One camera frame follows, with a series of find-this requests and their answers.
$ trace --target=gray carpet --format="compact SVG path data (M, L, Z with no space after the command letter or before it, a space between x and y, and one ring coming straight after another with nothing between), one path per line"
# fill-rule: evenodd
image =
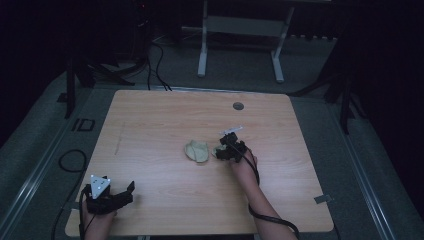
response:
M180 45L170 43L166 37L156 41L164 49L159 74L175 90L199 88L265 93L295 91L317 78L334 45L326 40L287 40L280 57L286 81L279 84L274 80L268 52L245 47L229 49L228 45L222 44L222 39L219 43L211 41L206 77L198 78L198 36L190 34ZM159 48L153 47L151 60L154 66L159 56ZM2 219L13 206L19 189L33 169L39 162L51 161L51 164L47 164L43 181L35 186L36 192L31 202L24 206L26 210L22 216L17 217L10 239L50 238L51 228L61 205L78 179L78 174L59 168L60 156L71 149L81 149L89 159L116 89L146 89L146 76L147 71L143 71L128 77L129 81L136 83L135 87L99 81L94 90L78 88L77 109L69 120L63 119L65 104L56 102L59 94L65 91L64 76L53 81L46 89L21 126L0 150L0 190L7 193L2 194L0 202ZM152 76L151 83L153 89L161 89L154 86L158 85L155 76ZM322 87L304 97L291 99L322 189L333 198L328 203L333 221L343 240L380 239L368 203L352 170L351 157L343 143L345 136L334 123L339 106L326 104L322 100L325 90L326 87ZM424 239L423 222L409 201L372 126L367 120L355 116L355 119L349 120L349 138L387 213L394 235L397 239ZM95 120L93 131L72 131L77 118ZM69 168L81 168L82 157L72 153L64 158L64 164ZM59 219L56 239L70 239L64 234L69 208L70 205L66 205ZM227 239L224 236L215 238ZM330 240L337 239L337 234L335 231L302 233L301 239Z

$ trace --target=dark background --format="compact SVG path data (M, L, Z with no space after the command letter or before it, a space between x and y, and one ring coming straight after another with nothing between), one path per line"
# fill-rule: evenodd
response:
M181 26L201 26L202 1L145 3L150 7L146 14L151 14L155 26L172 34L175 41ZM258 8L251 1L216 1L216 9L211 11L281 18L275 12L280 4L270 1ZM317 80L334 74L354 76L353 90L423 217L423 3L338 0L294 5L297 8L289 29L292 37L338 38ZM123 26L133 15L127 15L120 27L118 20L112 20L121 19L120 14L111 9L125 11L117 6L93 0L1 2L0 146L46 86L65 71L66 59L75 46L102 63L115 62L118 50L129 51L122 46L133 39L117 39L113 33L120 29L120 35L128 35Z

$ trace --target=light wood surface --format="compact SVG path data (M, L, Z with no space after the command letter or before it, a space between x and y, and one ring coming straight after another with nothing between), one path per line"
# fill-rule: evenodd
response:
M244 104L239 111L234 102ZM196 163L190 140L219 145L219 132L242 125L239 140L258 157L261 188L280 216L301 232L333 222L290 99L223 92L117 91L83 183L108 176L113 194L135 181L134 202L118 211L112 235L256 233L246 199L225 161ZM78 236L78 211L66 233Z

